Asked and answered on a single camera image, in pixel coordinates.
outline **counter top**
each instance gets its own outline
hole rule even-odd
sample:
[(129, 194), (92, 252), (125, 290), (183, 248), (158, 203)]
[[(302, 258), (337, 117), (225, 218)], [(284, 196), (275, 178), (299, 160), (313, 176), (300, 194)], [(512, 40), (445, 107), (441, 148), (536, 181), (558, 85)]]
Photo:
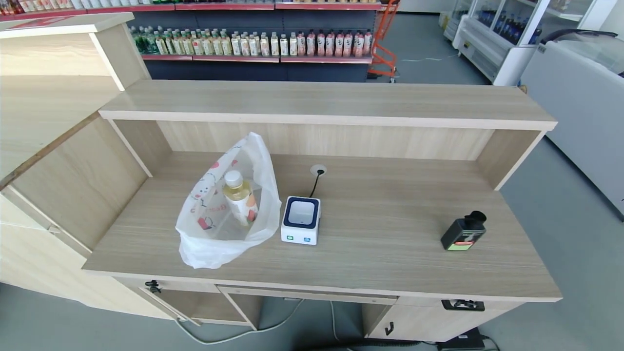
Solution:
[(536, 131), (557, 124), (516, 87), (437, 84), (384, 84), (380, 89), (367, 83), (139, 81), (100, 114), (156, 121)]
[(0, 39), (97, 33), (133, 19), (132, 12), (119, 12), (6, 21), (0, 22)]
[[(278, 231), (220, 269), (193, 269), (180, 258), (175, 223), (193, 185), (220, 155), (174, 152), (83, 269), (146, 281), (359, 294), (561, 298), (505, 200), (471, 161), (272, 155), (282, 202), (309, 194), (311, 164), (327, 166), (315, 192), (322, 208), (318, 245), (284, 243)], [(468, 251), (445, 251), (440, 237), (476, 209), (488, 216), (485, 236)]]

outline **cable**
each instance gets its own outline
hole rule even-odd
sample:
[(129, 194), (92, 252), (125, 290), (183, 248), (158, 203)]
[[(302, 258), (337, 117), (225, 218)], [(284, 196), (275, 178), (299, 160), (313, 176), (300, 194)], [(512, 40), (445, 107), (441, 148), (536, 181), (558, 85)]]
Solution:
[(310, 196), (308, 197), (312, 197), (312, 195), (314, 195), (314, 191), (316, 190), (316, 185), (318, 184), (318, 177), (321, 176), (321, 174), (324, 174), (325, 171), (322, 169), (319, 169), (318, 171), (316, 171), (316, 180), (314, 181), (314, 187), (312, 188), (312, 192), (310, 193)]
[[(340, 342), (338, 335), (336, 335), (336, 316), (334, 315), (334, 302), (332, 300), (329, 301), (329, 306), (331, 307), (331, 331), (334, 332), (334, 339), (336, 339), (337, 342)], [(348, 351), (354, 351), (349, 347), (346, 347), (346, 349)]]
[(447, 56), (447, 57), (443, 57), (441, 59), (433, 59), (431, 57), (425, 57), (424, 59), (420, 59), (420, 60), (401, 60), (401, 61), (406, 61), (406, 62), (421, 62), (421, 61), (426, 61), (426, 60), (443, 61), (443, 60), (448, 59), (449, 57), (459, 57), (459, 55), (458, 54), (454, 54), (454, 55), (450, 55), (450, 56)]
[(496, 343), (496, 341), (494, 341), (494, 339), (490, 338), (490, 337), (489, 337), (489, 336), (487, 336), (487, 335), (483, 335), (483, 334), (481, 334), (481, 337), (482, 337), (484, 340), (490, 340), (490, 341), (494, 344), (494, 346), (496, 346), (496, 350), (497, 350), (497, 351), (500, 351), (499, 344), (497, 344), (497, 343)]
[(242, 334), (238, 334), (235, 335), (233, 337), (229, 337), (227, 339), (223, 339), (223, 340), (216, 340), (216, 341), (204, 341), (199, 339), (198, 337), (194, 336), (190, 331), (188, 331), (188, 329), (186, 329), (186, 327), (184, 327), (184, 325), (182, 325), (182, 323), (180, 322), (179, 319), (175, 320), (175, 323), (180, 327), (180, 329), (182, 329), (189, 337), (191, 337), (191, 339), (197, 341), (198, 343), (202, 344), (202, 345), (217, 345), (217, 344), (222, 344), (224, 342), (228, 342), (228, 341), (232, 341), (232, 340), (236, 340), (240, 337), (244, 337), (245, 335), (248, 334), (255, 334), (255, 333), (262, 333), (262, 332), (268, 332), (269, 330), (273, 330), (275, 328), (281, 327), (284, 323), (286, 323), (290, 317), (292, 317), (295, 312), (297, 311), (297, 309), (299, 308), (299, 306), (301, 306), (301, 303), (304, 302), (305, 300), (301, 300), (299, 301), (299, 303), (297, 304), (297, 306), (295, 307), (295, 309), (290, 313), (290, 315), (288, 317), (286, 317), (286, 319), (282, 320), (280, 323), (277, 323), (276, 325), (272, 326), (272, 327), (268, 327), (267, 329), (262, 329), (262, 330), (250, 330), (248, 332), (244, 332)]

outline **black bottle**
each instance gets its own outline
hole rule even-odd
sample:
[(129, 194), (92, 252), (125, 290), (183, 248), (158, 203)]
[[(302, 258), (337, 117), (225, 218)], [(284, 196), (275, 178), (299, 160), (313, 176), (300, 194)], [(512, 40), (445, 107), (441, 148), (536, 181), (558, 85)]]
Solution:
[(465, 251), (471, 248), (485, 234), (483, 223), (486, 220), (485, 214), (479, 211), (456, 219), (440, 239), (444, 250)]

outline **wall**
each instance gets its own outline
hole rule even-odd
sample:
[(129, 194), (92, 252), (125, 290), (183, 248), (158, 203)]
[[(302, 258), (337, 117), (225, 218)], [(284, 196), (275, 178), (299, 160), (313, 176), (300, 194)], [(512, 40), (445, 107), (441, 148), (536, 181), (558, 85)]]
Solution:
[(615, 32), (624, 37), (624, 0), (618, 0), (600, 30)]

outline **black cable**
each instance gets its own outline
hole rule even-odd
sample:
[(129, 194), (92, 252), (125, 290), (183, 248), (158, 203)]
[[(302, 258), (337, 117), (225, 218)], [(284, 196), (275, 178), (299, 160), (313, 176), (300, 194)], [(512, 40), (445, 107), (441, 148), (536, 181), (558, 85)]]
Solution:
[(318, 177), (321, 176), (321, 174), (324, 174), (325, 171), (322, 169), (319, 169), (318, 171), (316, 171), (316, 180), (314, 181), (314, 187), (312, 188), (312, 192), (310, 193), (310, 196), (308, 197), (312, 197), (312, 195), (314, 195), (314, 191), (316, 190), (316, 185), (318, 183)]
[(494, 339), (490, 338), (490, 337), (489, 337), (489, 336), (487, 336), (487, 335), (483, 335), (483, 334), (481, 334), (481, 337), (482, 337), (484, 340), (490, 340), (490, 341), (494, 344), (494, 346), (496, 346), (496, 350), (500, 351), (499, 344), (497, 344), (497, 343), (496, 343), (496, 341), (494, 341)]

